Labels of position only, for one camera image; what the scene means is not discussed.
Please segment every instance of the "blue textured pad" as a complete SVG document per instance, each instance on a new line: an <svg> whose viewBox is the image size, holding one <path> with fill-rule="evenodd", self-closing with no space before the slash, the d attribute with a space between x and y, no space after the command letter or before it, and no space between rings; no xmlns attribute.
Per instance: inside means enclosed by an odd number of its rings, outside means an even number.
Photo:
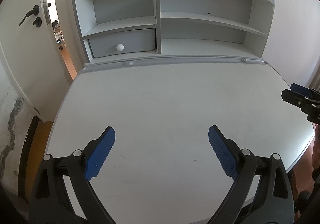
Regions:
<svg viewBox="0 0 320 224"><path fill-rule="evenodd" d="M98 175L104 161L113 147L113 144L115 143L115 140L116 133L114 129L111 128L87 159L87 165L84 172L84 176L87 181L90 181L92 177L96 177Z"/></svg>
<svg viewBox="0 0 320 224"><path fill-rule="evenodd" d="M307 98L313 98L312 91L309 88L297 85L295 83L291 84L290 90L292 92L295 92L295 93L298 93L300 95L303 95L303 96L305 96Z"/></svg>
<svg viewBox="0 0 320 224"><path fill-rule="evenodd" d="M210 127L209 142L226 175L232 177L235 181L238 178L237 161L222 138L224 137L217 133L214 126Z"/></svg>

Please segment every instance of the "drawer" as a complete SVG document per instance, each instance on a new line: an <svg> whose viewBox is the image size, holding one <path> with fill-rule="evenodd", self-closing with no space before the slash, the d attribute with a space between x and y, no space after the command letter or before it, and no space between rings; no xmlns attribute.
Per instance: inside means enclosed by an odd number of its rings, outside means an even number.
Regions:
<svg viewBox="0 0 320 224"><path fill-rule="evenodd" d="M109 55L151 51L156 47L155 29L122 31L107 35L97 35L89 38L92 54L95 58ZM124 49L117 50L122 44Z"/></svg>

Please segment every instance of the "drawer knob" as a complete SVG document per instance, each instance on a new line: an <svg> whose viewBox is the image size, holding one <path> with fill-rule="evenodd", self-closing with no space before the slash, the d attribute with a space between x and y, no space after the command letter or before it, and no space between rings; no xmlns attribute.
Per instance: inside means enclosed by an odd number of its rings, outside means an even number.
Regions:
<svg viewBox="0 0 320 224"><path fill-rule="evenodd" d="M123 51L124 50L124 45L123 44L118 44L117 45L117 51Z"/></svg>

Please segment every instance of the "door handle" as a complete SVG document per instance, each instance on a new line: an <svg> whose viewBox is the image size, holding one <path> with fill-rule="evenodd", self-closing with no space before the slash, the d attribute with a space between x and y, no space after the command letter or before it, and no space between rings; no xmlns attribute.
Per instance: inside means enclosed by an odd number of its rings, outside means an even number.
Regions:
<svg viewBox="0 0 320 224"><path fill-rule="evenodd" d="M34 21L33 21L33 25L36 25L37 28L41 27L42 24L42 20L40 17L37 17Z"/></svg>
<svg viewBox="0 0 320 224"><path fill-rule="evenodd" d="M40 10L40 9L39 9L39 5L35 5L31 11L28 11L28 12L27 12L27 14L26 14L25 17L23 18L22 22L19 23L19 26L21 26L21 24L24 22L24 20L25 20L27 17L31 16L32 14L33 14L34 16L37 16L37 15L39 14L39 10Z"/></svg>

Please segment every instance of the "desk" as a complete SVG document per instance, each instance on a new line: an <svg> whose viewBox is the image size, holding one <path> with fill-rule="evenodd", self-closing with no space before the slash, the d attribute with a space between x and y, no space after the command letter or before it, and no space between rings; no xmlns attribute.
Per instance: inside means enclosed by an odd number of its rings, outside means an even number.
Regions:
<svg viewBox="0 0 320 224"><path fill-rule="evenodd" d="M257 156L280 154L288 170L307 148L312 124L282 101L285 88L268 65L169 64L83 73L65 97L47 152L68 156L110 125L116 142L90 183L113 219L198 222L214 214L233 183L208 141L210 126ZM70 182L66 187L81 212Z"/></svg>

